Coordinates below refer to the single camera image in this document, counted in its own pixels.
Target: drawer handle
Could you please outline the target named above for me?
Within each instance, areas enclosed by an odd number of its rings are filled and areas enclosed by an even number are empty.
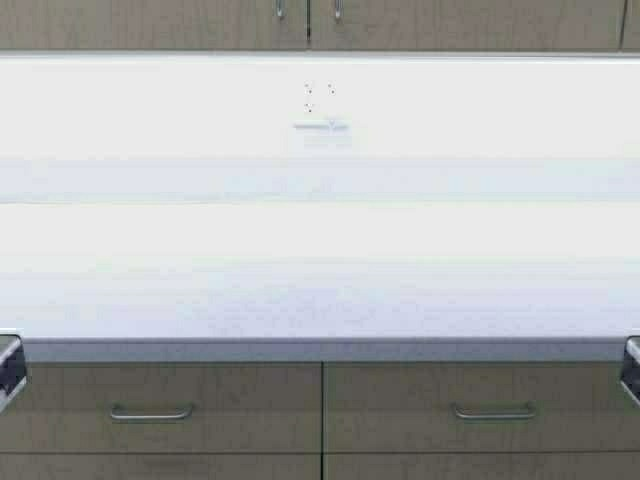
[[[276,0],[276,15],[280,20],[284,18],[284,0]]]
[[[457,403],[451,404],[451,410],[456,418],[460,420],[473,421],[510,421],[510,420],[533,420],[537,411],[531,403],[526,403],[522,410],[506,412],[472,412],[460,407]]]
[[[176,422],[180,420],[186,420],[187,418],[189,418],[193,413],[194,408],[195,408],[194,405],[187,405],[184,409],[176,413],[168,413],[163,415],[141,415],[141,414],[127,413],[127,410],[124,407],[120,405],[114,405],[111,408],[111,412],[109,416],[111,417],[111,420],[115,422],[128,422],[128,423]]]
[[[342,19],[342,0],[335,0],[335,7],[336,22],[338,22]]]

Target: white countertop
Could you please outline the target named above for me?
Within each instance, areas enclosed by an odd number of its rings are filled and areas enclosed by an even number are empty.
[[[31,361],[608,360],[640,204],[0,206]]]

